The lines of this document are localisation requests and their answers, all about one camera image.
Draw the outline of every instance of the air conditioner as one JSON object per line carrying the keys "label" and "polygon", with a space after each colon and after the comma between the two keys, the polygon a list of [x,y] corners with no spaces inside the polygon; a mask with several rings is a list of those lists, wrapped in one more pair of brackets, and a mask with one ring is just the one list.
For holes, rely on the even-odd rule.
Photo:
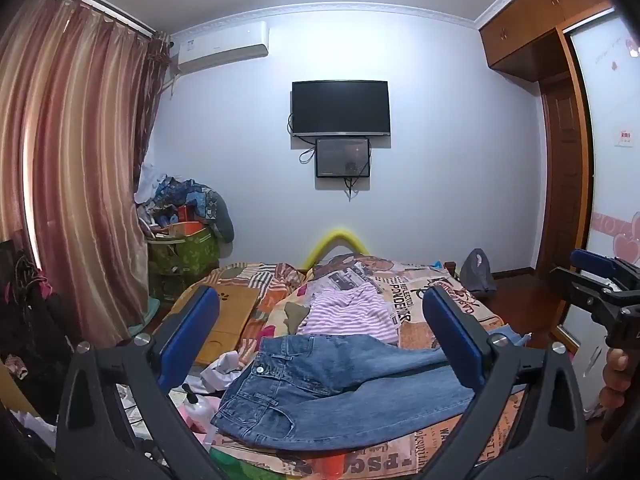
{"label": "air conditioner", "polygon": [[196,72],[269,53],[269,27],[266,22],[247,23],[216,30],[180,44],[178,68],[183,74]]}

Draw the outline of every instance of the white bottle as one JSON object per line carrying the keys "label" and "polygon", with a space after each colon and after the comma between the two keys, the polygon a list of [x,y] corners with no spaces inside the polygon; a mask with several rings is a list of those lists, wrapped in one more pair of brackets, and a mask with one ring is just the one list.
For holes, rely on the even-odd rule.
{"label": "white bottle", "polygon": [[204,397],[194,394],[188,384],[183,384],[182,389],[187,392],[183,403],[185,413],[199,433],[207,433],[211,427],[211,419],[216,414],[215,407]]}

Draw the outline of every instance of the curtain rod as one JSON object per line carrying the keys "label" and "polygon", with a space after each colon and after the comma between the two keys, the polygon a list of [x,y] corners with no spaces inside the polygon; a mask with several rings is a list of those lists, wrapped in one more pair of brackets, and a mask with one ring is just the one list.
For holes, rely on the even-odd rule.
{"label": "curtain rod", "polygon": [[83,3],[86,3],[95,9],[108,14],[110,17],[128,25],[129,27],[135,29],[136,31],[144,34],[145,36],[151,37],[155,33],[155,29],[149,27],[147,24],[137,20],[130,14],[127,14],[123,10],[111,5],[109,2],[105,0],[81,0]]}

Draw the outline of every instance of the pink and white striped shirt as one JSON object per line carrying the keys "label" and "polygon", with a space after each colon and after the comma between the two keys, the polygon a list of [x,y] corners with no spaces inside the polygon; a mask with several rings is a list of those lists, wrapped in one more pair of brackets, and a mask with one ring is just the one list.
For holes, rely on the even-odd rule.
{"label": "pink and white striped shirt", "polygon": [[385,343],[398,342],[385,300],[370,283],[351,290],[326,288],[316,294],[310,307],[298,334],[366,334]]}

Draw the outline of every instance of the yellow arch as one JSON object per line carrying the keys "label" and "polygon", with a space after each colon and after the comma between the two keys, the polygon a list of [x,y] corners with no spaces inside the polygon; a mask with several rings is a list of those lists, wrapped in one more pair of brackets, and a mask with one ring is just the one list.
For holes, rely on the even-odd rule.
{"label": "yellow arch", "polygon": [[318,242],[314,250],[311,251],[309,253],[309,256],[306,257],[305,263],[302,268],[305,270],[309,270],[316,263],[318,263],[327,247],[336,240],[345,240],[359,253],[366,255],[369,254],[369,251],[367,251],[367,248],[364,246],[364,244],[351,231],[347,231],[347,229],[334,229],[333,231],[327,233],[322,238],[322,240]]}

